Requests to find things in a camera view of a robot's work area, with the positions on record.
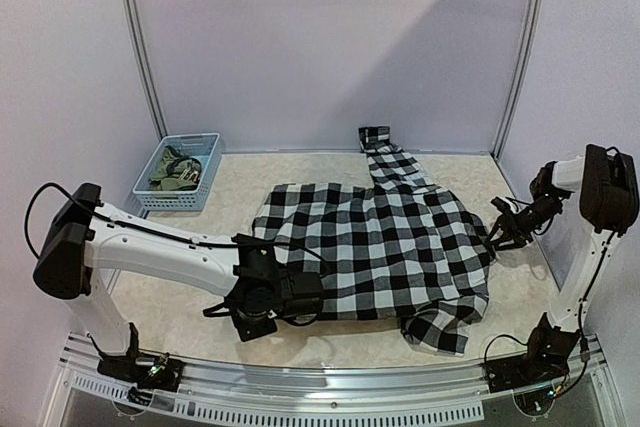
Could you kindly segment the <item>black white checked shirt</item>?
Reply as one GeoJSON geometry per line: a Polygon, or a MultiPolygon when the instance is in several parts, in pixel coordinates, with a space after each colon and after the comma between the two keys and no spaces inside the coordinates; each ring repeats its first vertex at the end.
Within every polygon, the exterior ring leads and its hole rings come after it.
{"type": "Polygon", "coordinates": [[[278,185],[251,232],[286,243],[287,267],[323,273],[321,320],[395,318],[409,344],[460,356],[489,301],[486,227],[388,128],[358,135],[370,186],[278,185]]]}

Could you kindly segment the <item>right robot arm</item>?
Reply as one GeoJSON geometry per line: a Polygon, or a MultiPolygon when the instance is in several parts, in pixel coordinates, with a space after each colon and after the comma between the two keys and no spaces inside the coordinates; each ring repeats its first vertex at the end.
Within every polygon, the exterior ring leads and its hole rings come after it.
{"type": "Polygon", "coordinates": [[[574,195],[584,231],[558,296],[531,332],[527,352],[517,362],[521,379],[537,383],[555,364],[567,361],[583,336],[598,281],[639,216],[639,188],[631,155],[616,147],[589,144],[582,156],[541,167],[529,190],[529,203],[506,197],[491,201],[499,216],[485,241],[490,251],[532,243],[562,215],[564,202],[574,195]]]}

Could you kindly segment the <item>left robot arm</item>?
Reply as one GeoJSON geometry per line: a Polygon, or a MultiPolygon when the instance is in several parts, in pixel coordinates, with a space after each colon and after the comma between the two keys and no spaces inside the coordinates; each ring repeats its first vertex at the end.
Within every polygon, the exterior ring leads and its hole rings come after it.
{"type": "Polygon", "coordinates": [[[319,271],[295,273],[276,258],[290,243],[247,235],[207,236],[136,217],[101,198],[99,186],[64,191],[64,206],[53,218],[36,258],[35,285],[64,301],[97,349],[128,381],[148,373],[146,355],[136,349],[137,333],[107,292],[103,270],[119,270],[181,283],[221,298],[206,317],[228,316],[242,341],[276,331],[277,321],[312,323],[324,301],[319,271]]]}

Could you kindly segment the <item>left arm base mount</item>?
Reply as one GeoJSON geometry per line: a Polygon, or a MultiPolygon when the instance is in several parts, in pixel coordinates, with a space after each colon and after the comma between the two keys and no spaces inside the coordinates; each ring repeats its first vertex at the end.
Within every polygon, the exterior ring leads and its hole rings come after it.
{"type": "Polygon", "coordinates": [[[124,354],[107,354],[98,347],[93,338],[91,343],[100,358],[97,372],[133,385],[127,394],[130,401],[136,402],[141,390],[173,393],[178,391],[186,363],[172,357],[168,352],[142,352],[139,348],[139,333],[132,322],[129,323],[129,346],[124,354]]]}

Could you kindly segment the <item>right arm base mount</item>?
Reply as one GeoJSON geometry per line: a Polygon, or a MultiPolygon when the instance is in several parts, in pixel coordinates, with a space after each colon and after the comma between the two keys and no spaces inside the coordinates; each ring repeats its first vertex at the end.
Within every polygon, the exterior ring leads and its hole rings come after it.
{"type": "Polygon", "coordinates": [[[489,391],[541,388],[552,381],[566,387],[570,380],[568,360],[576,344],[576,341],[544,341],[537,347],[529,346],[522,354],[485,360],[482,368],[489,391]]]}

